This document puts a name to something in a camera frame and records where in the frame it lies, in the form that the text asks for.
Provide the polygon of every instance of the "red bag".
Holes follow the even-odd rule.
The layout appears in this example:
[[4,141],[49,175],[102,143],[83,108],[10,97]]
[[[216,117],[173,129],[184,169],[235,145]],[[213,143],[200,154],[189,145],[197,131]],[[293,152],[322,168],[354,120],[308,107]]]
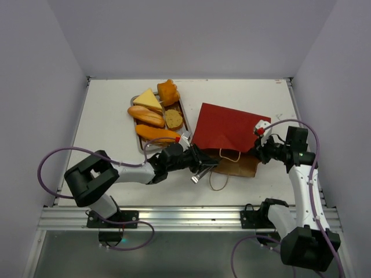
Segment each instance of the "red bag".
[[270,118],[203,103],[192,142],[214,158],[222,157],[215,172],[254,177],[259,160],[247,154],[254,147],[254,127]]

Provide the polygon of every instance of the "purple cable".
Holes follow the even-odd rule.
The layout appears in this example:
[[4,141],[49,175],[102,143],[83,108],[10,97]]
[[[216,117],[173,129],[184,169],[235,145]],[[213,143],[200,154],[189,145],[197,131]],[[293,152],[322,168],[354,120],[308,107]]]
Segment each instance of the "purple cable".
[[102,221],[106,222],[106,223],[109,223],[109,224],[114,224],[114,225],[127,225],[127,224],[138,224],[138,223],[141,223],[141,224],[146,224],[147,226],[149,226],[151,229],[152,229],[152,233],[151,233],[151,236],[149,239],[147,239],[146,242],[142,243],[141,245],[138,245],[136,247],[130,247],[130,248],[120,248],[120,247],[115,247],[115,246],[110,246],[109,249],[112,249],[112,250],[116,250],[116,251],[133,251],[133,250],[137,250],[137,249],[140,249],[144,246],[146,246],[154,237],[155,235],[155,228],[148,222],[145,222],[145,221],[127,221],[127,222],[116,222],[116,221],[111,221],[111,220],[108,220],[108,219],[105,219],[104,217],[100,216],[98,213],[96,213],[95,211],[93,211],[97,217],[99,219],[101,219]]
[[[268,236],[252,235],[252,236],[245,236],[242,239],[238,240],[237,243],[235,244],[235,246],[233,247],[232,254],[231,254],[231,269],[232,269],[232,273],[233,273],[234,278],[237,278],[237,274],[236,274],[236,271],[234,269],[234,263],[233,263],[234,253],[236,252],[236,249],[239,246],[239,244],[246,239],[266,239],[266,240],[274,242],[278,245],[281,245],[281,242],[279,242],[278,240],[275,240],[271,237],[268,237]],[[272,251],[279,254],[279,251],[275,248],[272,248]],[[293,277],[296,278],[296,269],[294,267],[292,267],[292,271],[293,271]]]
[[59,197],[59,198],[65,198],[65,199],[72,199],[73,200],[73,197],[72,196],[67,196],[67,195],[62,195],[62,194],[58,194],[54,191],[51,191],[46,185],[45,183],[43,182],[42,180],[42,177],[41,177],[41,169],[42,169],[42,166],[44,165],[44,163],[46,162],[46,160],[51,157],[52,155],[54,155],[55,153],[57,152],[60,152],[60,151],[68,151],[68,150],[72,150],[72,151],[80,151],[80,152],[85,152],[85,153],[88,153],[90,155],[94,155],[94,156],[97,156],[98,158],[104,160],[104,161],[107,161],[107,162],[110,162],[112,164],[116,164],[116,165],[120,165],[120,166],[127,166],[127,167],[141,167],[143,166],[143,164],[145,164],[147,162],[147,147],[148,145],[150,145],[151,143],[157,141],[157,140],[161,140],[161,139],[170,139],[170,140],[175,140],[175,138],[173,137],[159,137],[159,138],[155,138],[151,141],[148,141],[144,147],[143,147],[143,154],[144,154],[144,162],[140,163],[140,164],[129,164],[129,163],[124,163],[124,162],[119,162],[119,161],[116,161],[116,160],[112,160],[112,159],[109,159],[103,155],[99,155],[98,153],[95,153],[95,152],[92,152],[88,149],[84,149],[84,148],[79,148],[79,147],[65,147],[65,148],[58,148],[58,149],[55,149],[54,151],[51,151],[49,152],[46,156],[44,156],[41,161],[40,161],[40,164],[37,168],[37,179],[41,185],[41,187],[49,194],[55,196],[55,197]]
[[[311,132],[312,132],[312,134],[314,135],[315,143],[316,143],[316,153],[315,153],[313,165],[312,165],[311,170],[309,172],[309,181],[312,181],[313,172],[314,172],[314,169],[315,169],[315,165],[317,164],[317,161],[318,161],[318,158],[319,158],[319,147],[320,146],[319,146],[319,138],[317,136],[317,133],[314,131],[314,129],[310,125],[308,125],[308,124],[306,124],[306,123],[304,123],[304,122],[302,122],[300,120],[296,120],[296,119],[280,120],[279,122],[276,122],[276,123],[273,123],[273,124],[267,126],[264,130],[270,129],[270,128],[272,128],[272,127],[274,127],[274,126],[276,126],[276,125],[278,125],[280,123],[285,123],[285,122],[297,122],[297,123],[301,123],[302,125],[306,126],[308,129],[310,129]],[[313,184],[310,184],[310,186],[309,186],[309,193],[310,193],[310,201],[311,201],[312,212],[313,212],[314,217],[316,217],[317,216],[317,211],[315,209],[314,194],[313,194]],[[321,231],[323,237],[325,238],[325,240],[326,240],[326,242],[327,242],[327,244],[328,244],[328,246],[329,246],[329,248],[331,250],[331,253],[333,254],[333,256],[334,256],[334,258],[336,260],[337,268],[339,270],[339,277],[342,278],[342,277],[344,277],[344,269],[343,269],[343,266],[341,264],[340,258],[337,255],[334,247],[332,246],[332,243],[331,243],[329,237],[327,236],[327,234],[326,234],[326,232],[325,232],[325,230],[324,230],[321,222],[319,220],[316,220],[316,223],[317,223],[318,228]]]

